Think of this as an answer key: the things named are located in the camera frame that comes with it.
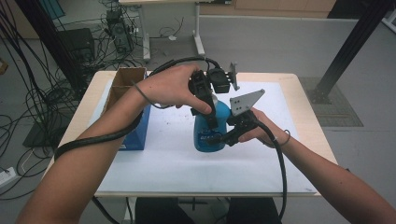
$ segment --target white tabletop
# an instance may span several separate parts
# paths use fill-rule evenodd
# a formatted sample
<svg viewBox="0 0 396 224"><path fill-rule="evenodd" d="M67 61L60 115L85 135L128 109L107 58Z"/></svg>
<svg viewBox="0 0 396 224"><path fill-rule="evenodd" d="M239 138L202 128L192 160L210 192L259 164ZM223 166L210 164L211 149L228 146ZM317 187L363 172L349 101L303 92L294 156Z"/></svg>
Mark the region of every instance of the white tabletop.
<svg viewBox="0 0 396 224"><path fill-rule="evenodd" d="M90 123L100 117L110 83ZM219 100L230 106L230 97L264 89L255 106L298 139L278 83L242 82L239 86L237 92L218 94ZM279 161L273 149L254 140L226 146L219 152L199 152L193 145L193 126L194 117L187 106L166 110L152 107L145 149L120 151L96 195L278 195L282 191ZM285 163L289 193L317 192L286 157Z"/></svg>
<svg viewBox="0 0 396 224"><path fill-rule="evenodd" d="M89 126L92 114L106 95L106 84L114 76L113 71L94 76L61 145L74 140ZM303 144L336 163L297 76L238 73L237 78L245 81L240 82L241 90L218 94L220 100L228 104L230 97L265 89L256 106ZM253 140L215 153L199 152L192 142L193 121L187 107L152 107L145 150L119 152L95 195L280 195L280 168L273 149ZM289 196L315 194L316 190L288 160L286 169Z"/></svg>

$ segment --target bracelet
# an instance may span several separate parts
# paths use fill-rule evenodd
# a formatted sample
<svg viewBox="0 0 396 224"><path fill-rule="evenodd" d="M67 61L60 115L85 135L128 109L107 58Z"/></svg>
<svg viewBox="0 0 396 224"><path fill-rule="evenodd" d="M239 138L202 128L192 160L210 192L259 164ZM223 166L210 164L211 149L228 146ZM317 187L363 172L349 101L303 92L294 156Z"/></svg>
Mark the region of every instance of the bracelet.
<svg viewBox="0 0 396 224"><path fill-rule="evenodd" d="M291 135L290 135L290 131L289 131L289 130L286 129L284 132L288 134L288 139L286 140L286 142L284 142L284 143L282 143L282 144L279 144L279 145L282 146L282 147L285 146L285 145L289 142L289 140L290 140L290 138L291 138ZM274 144L269 144L269 143L265 142L264 140L261 140L261 142L262 142L263 144L265 144L267 147L275 148Z"/></svg>

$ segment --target black pole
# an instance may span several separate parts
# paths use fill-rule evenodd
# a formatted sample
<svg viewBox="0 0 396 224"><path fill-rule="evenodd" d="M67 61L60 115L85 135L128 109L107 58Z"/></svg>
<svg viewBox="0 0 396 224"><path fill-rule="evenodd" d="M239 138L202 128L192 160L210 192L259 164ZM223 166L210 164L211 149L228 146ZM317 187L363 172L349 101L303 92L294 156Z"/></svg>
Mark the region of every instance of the black pole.
<svg viewBox="0 0 396 224"><path fill-rule="evenodd" d="M73 61L70 53L57 35L52 19L41 6L39 0L15 0L15 2L47 47L50 55L74 89L76 97L80 100L88 84L82 77L82 71Z"/></svg>
<svg viewBox="0 0 396 224"><path fill-rule="evenodd" d="M319 84L314 90L308 91L308 97L312 103L330 103L328 98L330 91L355 58L356 54L358 54L366 40L373 33L376 26L384 18L392 2L393 0L374 0L367 7Z"/></svg>

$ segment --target metal bracket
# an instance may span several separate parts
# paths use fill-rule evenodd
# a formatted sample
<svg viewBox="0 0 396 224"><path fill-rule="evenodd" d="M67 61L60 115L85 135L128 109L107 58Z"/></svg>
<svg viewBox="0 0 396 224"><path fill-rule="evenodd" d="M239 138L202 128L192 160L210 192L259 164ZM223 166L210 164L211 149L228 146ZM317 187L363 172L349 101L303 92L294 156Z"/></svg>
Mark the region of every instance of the metal bracket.
<svg viewBox="0 0 396 224"><path fill-rule="evenodd" d="M254 91L245 95L230 98L231 112L234 116L238 116L256 104L256 102L264 95L265 90Z"/></svg>
<svg viewBox="0 0 396 224"><path fill-rule="evenodd" d="M233 83L233 89L238 91L240 87L236 82L236 65L237 63L230 64L230 72L228 73L228 75L230 76L231 82Z"/></svg>

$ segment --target person's left hand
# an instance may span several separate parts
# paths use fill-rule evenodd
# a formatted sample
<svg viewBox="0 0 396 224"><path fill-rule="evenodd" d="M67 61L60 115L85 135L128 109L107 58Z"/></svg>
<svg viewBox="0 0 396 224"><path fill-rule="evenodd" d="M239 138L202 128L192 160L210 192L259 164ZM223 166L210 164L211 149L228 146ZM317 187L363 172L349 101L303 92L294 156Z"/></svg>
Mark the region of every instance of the person's left hand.
<svg viewBox="0 0 396 224"><path fill-rule="evenodd" d="M150 101L161 105L189 105L197 111L208 114L211 107L195 97L189 90L189 80L199 67L195 63L168 68L149 77L137 85Z"/></svg>

